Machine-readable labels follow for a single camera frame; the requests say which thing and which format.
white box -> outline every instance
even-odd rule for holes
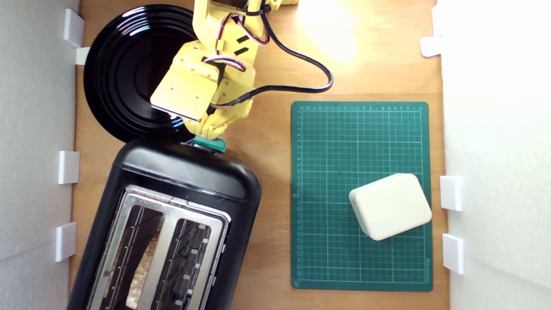
[[[383,240],[430,222],[432,211],[413,174],[394,174],[352,190],[348,196],[361,230]]]

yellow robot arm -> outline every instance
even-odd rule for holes
[[[329,70],[283,46],[269,26],[267,12],[282,4],[297,3],[298,0],[196,0],[193,29],[198,40],[184,44],[173,58],[151,97],[152,106],[182,117],[191,133],[214,140],[232,122],[249,115],[255,94],[268,90],[328,90],[333,84]],[[258,48],[272,39],[287,53],[322,69],[328,84],[322,88],[269,85],[254,89],[253,64]]]

green object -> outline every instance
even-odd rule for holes
[[[222,153],[226,151],[226,141],[222,139],[209,140],[201,136],[195,136],[195,139],[193,139],[193,142],[204,147],[215,149]]]
[[[427,103],[297,101],[291,123],[292,286],[431,291],[431,222],[375,241],[348,200],[354,188],[413,173],[431,205]]]

toaster slot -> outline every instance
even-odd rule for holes
[[[229,223],[219,210],[130,187],[88,310],[203,310]]]

red and white wire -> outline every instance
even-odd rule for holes
[[[266,45],[266,44],[270,43],[270,35],[268,34],[268,29],[266,29],[266,27],[264,27],[264,37],[266,39],[262,40],[262,39],[258,38],[256,35],[254,35],[252,32],[250,32],[249,29],[245,26],[245,17],[243,15],[239,15],[239,14],[235,14],[235,13],[234,13],[234,15],[237,15],[239,17],[237,19],[237,23],[243,28],[243,31],[249,37],[249,39],[253,40],[254,42],[256,42],[259,45]]]
[[[203,62],[210,62],[210,61],[222,62],[222,63],[224,63],[228,66],[236,68],[237,70],[239,70],[241,72],[247,71],[247,66],[242,61],[240,61],[239,59],[234,58],[234,57],[225,56],[225,55],[215,55],[215,56],[212,56],[212,57],[209,57],[209,58],[205,58],[203,60]]]

